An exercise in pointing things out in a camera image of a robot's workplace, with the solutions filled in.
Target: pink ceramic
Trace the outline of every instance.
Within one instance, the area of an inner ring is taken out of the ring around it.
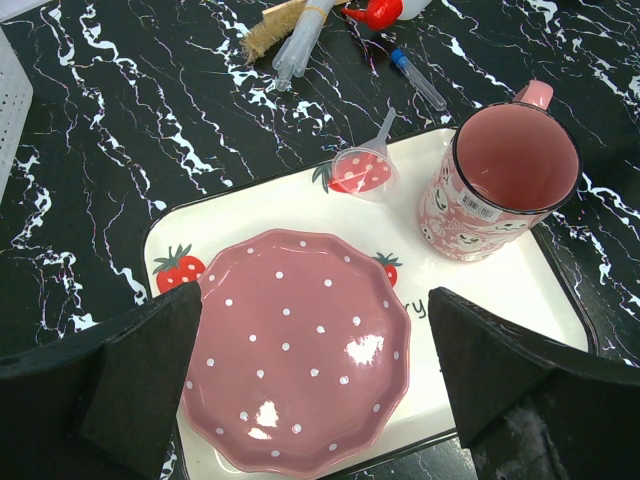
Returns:
[[[183,391],[237,468],[311,478],[370,447],[408,388],[409,317],[378,262],[333,235],[270,230],[199,279]]]
[[[419,206],[422,233],[458,260],[488,257],[564,205],[582,165],[567,131],[545,112],[553,89],[532,80],[511,103],[467,119]]]

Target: mug rim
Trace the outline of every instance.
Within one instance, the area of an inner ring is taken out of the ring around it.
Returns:
[[[569,191],[569,193],[567,193],[561,200],[559,200],[558,202],[554,203],[553,205],[550,205],[550,206],[544,207],[544,208],[532,209],[532,210],[518,210],[516,208],[503,207],[503,206],[498,205],[497,203],[489,200],[484,195],[482,195],[480,192],[478,192],[478,190],[476,190],[476,188],[474,188],[473,185],[471,185],[471,182],[469,182],[469,180],[467,180],[467,178],[465,177],[464,173],[462,172],[462,168],[460,167],[460,163],[458,161],[458,137],[460,136],[460,132],[462,131],[462,128],[477,113],[480,113],[481,111],[486,110],[488,108],[499,107],[499,106],[502,106],[502,105],[516,105],[516,106],[520,106],[520,107],[531,108],[531,109],[533,109],[533,110],[535,110],[537,112],[540,112],[540,113],[546,115],[551,120],[553,120],[557,125],[559,125],[560,128],[562,128],[564,133],[569,138],[569,141],[573,145],[573,148],[574,148],[574,150],[576,152],[576,156],[578,158],[578,171],[576,173],[576,180],[575,180],[575,182],[573,184],[573,187],[571,187],[571,190]],[[576,191],[578,189],[578,186],[580,185],[580,182],[582,181],[582,172],[583,172],[582,155],[580,155],[580,150],[578,150],[578,145],[576,145],[576,142],[573,139],[573,137],[571,136],[571,133],[569,133],[569,130],[567,130],[567,128],[562,123],[560,123],[560,121],[558,119],[556,119],[553,115],[551,115],[549,112],[547,112],[546,110],[543,110],[542,108],[539,108],[539,107],[537,107],[535,105],[531,105],[530,103],[510,101],[510,102],[498,102],[498,103],[492,103],[491,105],[485,105],[484,107],[482,107],[482,108],[476,110],[475,112],[473,112],[471,115],[469,115],[467,118],[465,118],[462,121],[460,126],[457,128],[456,133],[454,134],[453,140],[452,140],[451,143],[452,143],[451,148],[452,148],[452,154],[453,154],[453,164],[455,165],[456,170],[458,172],[458,175],[460,176],[460,179],[464,183],[465,187],[471,193],[473,193],[476,197],[478,197],[480,200],[485,202],[486,204],[492,206],[493,208],[497,208],[498,210],[500,210],[502,212],[505,212],[505,213],[511,213],[511,214],[514,214],[514,215],[539,215],[539,214],[542,214],[542,213],[553,212],[553,211],[559,209],[560,207],[562,207],[564,204],[566,204],[571,199],[571,197],[573,197],[573,195],[576,193]]]

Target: tray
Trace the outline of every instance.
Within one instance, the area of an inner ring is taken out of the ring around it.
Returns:
[[[436,129],[389,145],[401,178],[402,195],[372,203],[341,193],[327,164],[272,181],[178,207],[151,228],[144,261],[153,296],[160,293],[154,259],[168,248],[191,245],[203,264],[230,245],[272,228],[333,233],[354,248],[377,257],[411,318],[410,386],[378,441],[366,452],[329,471],[365,462],[454,428],[429,321],[427,295],[445,286],[493,313],[560,342],[587,351],[585,329],[531,233],[489,259],[466,264],[431,249],[417,222],[417,206],[453,136]],[[252,480],[275,474],[238,472],[186,424],[178,425],[191,480]]]

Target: brush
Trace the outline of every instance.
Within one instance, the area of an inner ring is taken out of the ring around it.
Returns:
[[[336,0],[335,5],[342,5],[348,1]],[[306,4],[306,0],[289,0],[263,10],[263,20],[241,40],[247,63],[263,57],[267,50],[289,35],[298,23]]]

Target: mug handle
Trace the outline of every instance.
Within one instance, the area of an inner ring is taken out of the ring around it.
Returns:
[[[553,98],[553,87],[540,80],[531,80],[529,84],[524,87],[513,98],[514,102],[528,103],[535,107],[546,110]]]

